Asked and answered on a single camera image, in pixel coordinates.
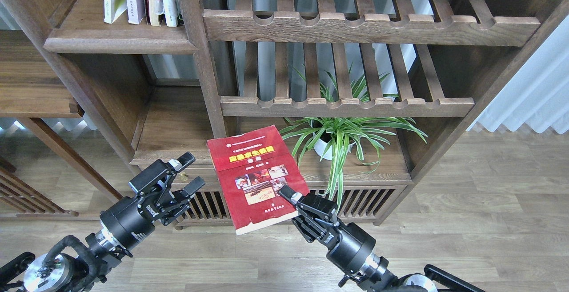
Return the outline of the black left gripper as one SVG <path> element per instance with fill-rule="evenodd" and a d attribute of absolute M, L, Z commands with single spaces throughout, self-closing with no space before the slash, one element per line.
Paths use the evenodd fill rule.
<path fill-rule="evenodd" d="M 195 177 L 175 192 L 170 188 L 176 174 L 193 162 L 193 154 L 186 152 L 169 163 L 158 159 L 135 176 L 129 185 L 136 197 L 125 197 L 101 213 L 102 229 L 98 232 L 101 249 L 121 248 L 128 253 L 155 230 L 156 220 L 167 226 L 187 211 L 191 198 L 205 185 L 204 179 Z"/>

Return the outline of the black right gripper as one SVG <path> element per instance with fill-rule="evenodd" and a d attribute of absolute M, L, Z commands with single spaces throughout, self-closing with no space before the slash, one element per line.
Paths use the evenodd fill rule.
<path fill-rule="evenodd" d="M 377 272 L 376 240 L 355 223 L 345 225 L 337 217 L 338 205 L 323 196 L 302 195 L 288 185 L 279 190 L 299 212 L 292 219 L 303 237 L 327 247 L 326 258 L 351 279 L 368 279 Z"/>

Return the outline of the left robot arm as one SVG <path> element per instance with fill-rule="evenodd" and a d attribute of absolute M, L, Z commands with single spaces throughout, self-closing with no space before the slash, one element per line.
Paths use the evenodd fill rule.
<path fill-rule="evenodd" d="M 172 192 L 176 175 L 195 162 L 186 152 L 177 159 L 161 160 L 145 168 L 130 181 L 134 197 L 124 197 L 100 215 L 102 229 L 86 237 L 87 245 L 73 235 L 65 236 L 48 253 L 35 257 L 22 253 L 1 268 L 1 290 L 19 292 L 87 292 L 124 256 L 154 230 L 187 211 L 190 200 L 205 184 L 196 177 L 183 189 Z"/>

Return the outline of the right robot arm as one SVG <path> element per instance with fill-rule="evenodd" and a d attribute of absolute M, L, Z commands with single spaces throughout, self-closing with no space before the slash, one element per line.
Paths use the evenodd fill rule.
<path fill-rule="evenodd" d="M 336 203 L 314 193 L 302 195 L 288 185 L 279 193 L 299 212 L 293 224 L 302 236 L 309 243 L 318 241 L 326 246 L 327 259 L 344 273 L 340 287 L 353 280 L 367 292 L 435 292 L 436 282 L 445 286 L 446 292 L 480 290 L 433 265 L 426 265 L 424 274 L 399 278 L 388 270 L 388 260 L 373 252 L 376 240 L 371 235 L 355 223 L 344 224 L 339 219 Z"/>

